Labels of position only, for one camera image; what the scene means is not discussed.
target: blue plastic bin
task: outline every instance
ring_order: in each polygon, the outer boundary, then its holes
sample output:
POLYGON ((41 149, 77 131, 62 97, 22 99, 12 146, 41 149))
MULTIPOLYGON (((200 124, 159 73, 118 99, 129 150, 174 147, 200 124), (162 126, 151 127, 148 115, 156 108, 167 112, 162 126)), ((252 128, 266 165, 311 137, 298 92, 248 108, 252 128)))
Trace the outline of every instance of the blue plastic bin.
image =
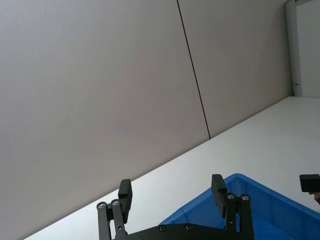
MULTIPOLYGON (((251 197, 256 240, 320 240, 320 213, 311 210, 260 183, 233 174, 225 180, 228 192, 251 197)), ((197 224, 223 228, 218 207, 209 188, 178 209, 161 224, 197 224)))

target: black object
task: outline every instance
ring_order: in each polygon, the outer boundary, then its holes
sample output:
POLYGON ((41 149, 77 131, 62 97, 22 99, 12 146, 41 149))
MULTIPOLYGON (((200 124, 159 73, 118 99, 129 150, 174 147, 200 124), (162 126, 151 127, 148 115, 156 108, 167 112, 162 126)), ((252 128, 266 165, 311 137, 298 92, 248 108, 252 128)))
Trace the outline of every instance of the black object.
POLYGON ((128 234, 125 224, 132 202, 130 179, 121 181, 118 197, 111 203, 100 202, 98 211, 99 240, 111 240, 110 221, 114 220, 116 240, 254 240, 250 197, 246 194, 235 196, 227 193, 222 176, 212 175, 211 191, 215 203, 225 219, 224 229, 196 224, 168 224, 155 226, 128 234), (236 230, 236 214, 239 214, 240 231, 236 230))
POLYGON ((302 174, 300 175, 300 184, 304 193, 320 193, 320 175, 302 174))

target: white tabletop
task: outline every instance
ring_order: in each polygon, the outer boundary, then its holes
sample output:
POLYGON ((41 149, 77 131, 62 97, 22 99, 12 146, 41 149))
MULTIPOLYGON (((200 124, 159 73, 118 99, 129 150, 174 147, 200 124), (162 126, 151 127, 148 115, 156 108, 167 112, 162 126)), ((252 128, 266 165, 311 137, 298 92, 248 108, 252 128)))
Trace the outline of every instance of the white tabletop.
MULTIPOLYGON (((133 181, 125 227, 130 234, 158 225, 208 189, 211 175, 217 173, 223 177, 244 174, 318 210, 312 196, 301 192, 299 175, 319 172, 320 98, 288 97, 133 181)), ((117 192, 26 239, 98 240, 96 204, 116 199, 117 192)))

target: gray wall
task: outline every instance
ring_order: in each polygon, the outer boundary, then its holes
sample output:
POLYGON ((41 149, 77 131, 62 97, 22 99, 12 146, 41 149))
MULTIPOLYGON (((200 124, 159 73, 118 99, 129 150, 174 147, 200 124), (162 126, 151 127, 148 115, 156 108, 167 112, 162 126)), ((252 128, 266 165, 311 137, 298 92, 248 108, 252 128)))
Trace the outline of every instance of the gray wall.
POLYGON ((1 239, 209 139, 176 2, 8 0, 0 16, 1 239))
POLYGON ((320 0, 301 1, 296 6, 301 96, 320 97, 320 0))
POLYGON ((286 0, 180 0, 212 137, 291 93, 286 0))
MULTIPOLYGON (((212 136, 289 94, 283 2, 180 1, 212 136)), ((1 239, 209 139, 175 1, 1 0, 0 16, 1 239)))

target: white table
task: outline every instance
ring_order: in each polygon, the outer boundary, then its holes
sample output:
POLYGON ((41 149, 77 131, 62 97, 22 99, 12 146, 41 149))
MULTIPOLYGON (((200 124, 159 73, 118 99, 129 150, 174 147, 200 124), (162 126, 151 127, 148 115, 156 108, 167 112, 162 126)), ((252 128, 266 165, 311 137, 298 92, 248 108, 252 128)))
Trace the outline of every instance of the white table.
MULTIPOLYGON (((242 173, 318 210, 312 196, 301 192, 299 175, 319 172, 320 98, 288 97, 133 181, 126 230, 134 233, 158 225, 208 189, 213 173, 242 173)), ((98 240, 96 204, 116 199, 117 192, 26 239, 98 240)))

